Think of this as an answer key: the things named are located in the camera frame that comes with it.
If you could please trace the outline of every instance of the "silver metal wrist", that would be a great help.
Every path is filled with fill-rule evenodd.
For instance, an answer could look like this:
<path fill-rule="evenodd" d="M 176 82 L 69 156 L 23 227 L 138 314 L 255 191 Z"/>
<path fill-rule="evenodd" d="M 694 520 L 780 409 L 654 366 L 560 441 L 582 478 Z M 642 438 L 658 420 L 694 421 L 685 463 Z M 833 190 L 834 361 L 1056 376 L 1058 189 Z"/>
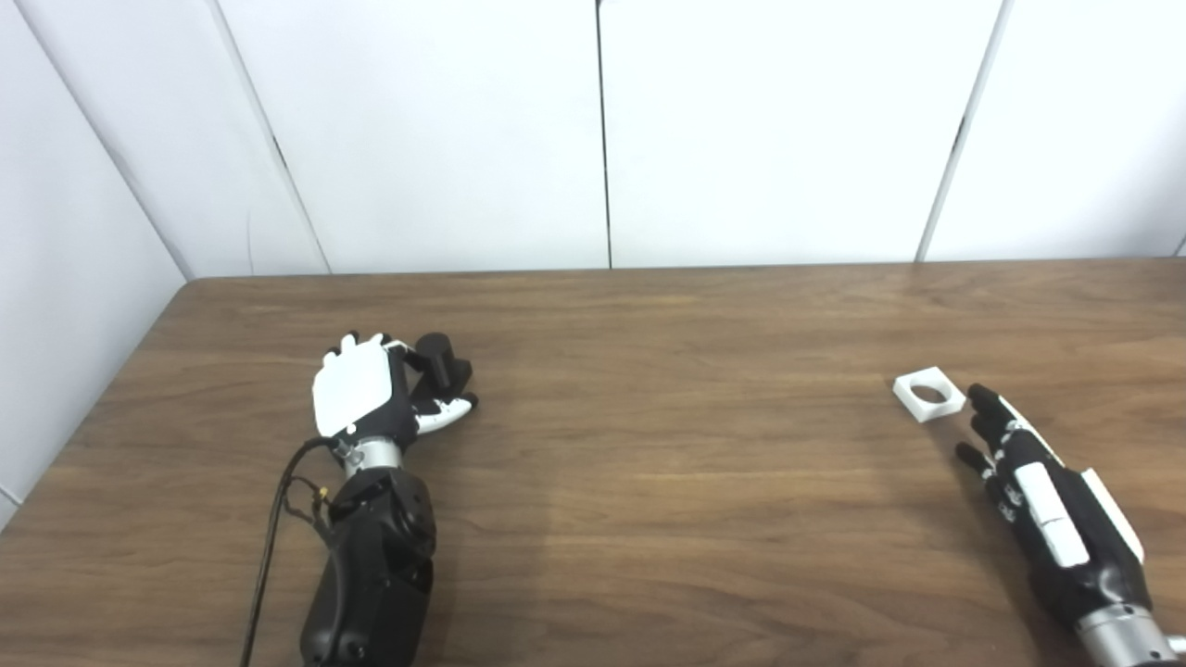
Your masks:
<path fill-rule="evenodd" d="M 1114 604 L 1088 614 L 1075 625 L 1098 667 L 1135 667 L 1175 661 L 1178 655 L 1148 609 Z"/>
<path fill-rule="evenodd" d="M 363 438 L 343 457 L 346 478 L 371 468 L 402 468 L 403 455 L 390 438 Z"/>

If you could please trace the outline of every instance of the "white wall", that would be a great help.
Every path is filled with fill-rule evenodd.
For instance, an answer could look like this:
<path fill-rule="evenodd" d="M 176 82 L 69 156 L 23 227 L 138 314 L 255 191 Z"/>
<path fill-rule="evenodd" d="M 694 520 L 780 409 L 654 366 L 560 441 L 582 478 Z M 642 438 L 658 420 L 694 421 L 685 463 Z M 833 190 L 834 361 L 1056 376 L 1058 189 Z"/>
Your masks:
<path fill-rule="evenodd" d="M 183 278 L 8 0 L 0 63 L 0 487 L 21 501 Z"/>
<path fill-rule="evenodd" d="M 910 261 L 1000 0 L 606 0 L 613 265 Z"/>
<path fill-rule="evenodd" d="M 1186 2 L 1015 4 L 927 260 L 1171 255 Z"/>
<path fill-rule="evenodd" d="M 187 274 L 326 271 L 216 6 L 18 1 Z"/>
<path fill-rule="evenodd" d="M 592 0 L 222 6 L 333 271 L 607 266 Z"/>

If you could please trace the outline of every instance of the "hole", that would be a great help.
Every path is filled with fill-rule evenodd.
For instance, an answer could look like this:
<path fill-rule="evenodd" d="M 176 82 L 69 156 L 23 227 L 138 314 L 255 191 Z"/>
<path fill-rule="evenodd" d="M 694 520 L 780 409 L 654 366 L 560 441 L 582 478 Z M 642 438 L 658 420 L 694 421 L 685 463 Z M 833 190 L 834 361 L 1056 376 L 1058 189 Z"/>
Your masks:
<path fill-rule="evenodd" d="M 910 390 L 916 396 L 918 396 L 919 399 L 923 399 L 924 401 L 926 401 L 929 404 L 945 404 L 945 402 L 948 402 L 948 398 L 943 395 L 943 392 L 940 392 L 940 390 L 938 390 L 938 389 L 936 389 L 933 387 L 927 387 L 925 385 L 913 385 L 910 388 Z"/>

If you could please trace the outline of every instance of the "robotic hand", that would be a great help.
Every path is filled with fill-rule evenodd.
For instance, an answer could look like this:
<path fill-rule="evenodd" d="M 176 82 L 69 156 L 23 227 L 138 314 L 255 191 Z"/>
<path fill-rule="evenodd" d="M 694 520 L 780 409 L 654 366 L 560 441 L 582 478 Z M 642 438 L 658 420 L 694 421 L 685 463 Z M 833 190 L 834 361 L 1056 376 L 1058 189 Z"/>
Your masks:
<path fill-rule="evenodd" d="M 410 392 L 406 368 L 422 374 Z M 403 469 L 403 453 L 417 436 L 478 405 L 463 393 L 471 374 L 444 333 L 413 348 L 382 333 L 359 342 L 350 332 L 323 358 L 313 380 L 317 428 L 336 442 L 346 482 L 332 501 L 314 493 L 312 516 L 285 501 L 330 551 L 301 631 L 306 665 L 406 667 L 415 658 L 436 526 L 428 489 Z"/>
<path fill-rule="evenodd" d="M 1181 639 L 1167 639 L 1150 615 L 1141 541 L 1099 476 L 1066 468 L 993 390 L 973 385 L 968 398 L 973 430 L 991 456 L 968 443 L 956 445 L 956 456 L 981 476 L 1013 528 L 1038 602 L 1099 667 L 1182 665 L 1174 653 Z"/>

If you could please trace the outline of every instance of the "white robotic hand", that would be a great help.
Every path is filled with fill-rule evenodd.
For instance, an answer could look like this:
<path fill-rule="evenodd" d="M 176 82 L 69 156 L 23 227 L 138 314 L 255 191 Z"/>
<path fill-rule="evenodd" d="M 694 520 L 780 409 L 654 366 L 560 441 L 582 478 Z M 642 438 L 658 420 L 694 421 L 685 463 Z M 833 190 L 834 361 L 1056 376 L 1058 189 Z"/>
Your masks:
<path fill-rule="evenodd" d="M 422 374 L 412 392 L 406 367 Z M 428 333 L 413 348 L 385 333 L 359 342 L 351 331 L 325 354 L 313 379 L 317 430 L 349 447 L 388 440 L 402 453 L 419 434 L 453 424 L 477 405 L 477 396 L 461 393 L 471 374 L 444 333 Z"/>

